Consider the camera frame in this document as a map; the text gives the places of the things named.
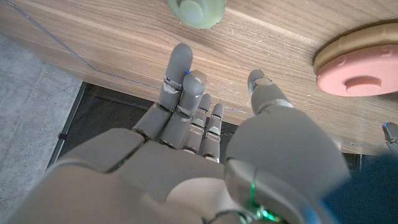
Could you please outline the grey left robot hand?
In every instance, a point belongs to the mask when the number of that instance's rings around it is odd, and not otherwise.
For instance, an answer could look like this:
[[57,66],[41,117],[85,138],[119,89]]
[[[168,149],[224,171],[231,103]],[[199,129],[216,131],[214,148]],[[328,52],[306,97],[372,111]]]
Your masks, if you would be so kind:
[[386,144],[388,148],[397,154],[398,125],[395,123],[384,123],[382,125]]

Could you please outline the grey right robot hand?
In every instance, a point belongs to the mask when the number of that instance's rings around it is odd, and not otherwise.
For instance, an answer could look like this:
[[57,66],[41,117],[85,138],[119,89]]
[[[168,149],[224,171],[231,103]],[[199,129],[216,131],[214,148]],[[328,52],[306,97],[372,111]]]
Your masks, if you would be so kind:
[[349,178],[330,137],[260,70],[254,115],[220,158],[223,106],[178,44],[159,99],[50,166],[9,223],[335,223],[322,197]]

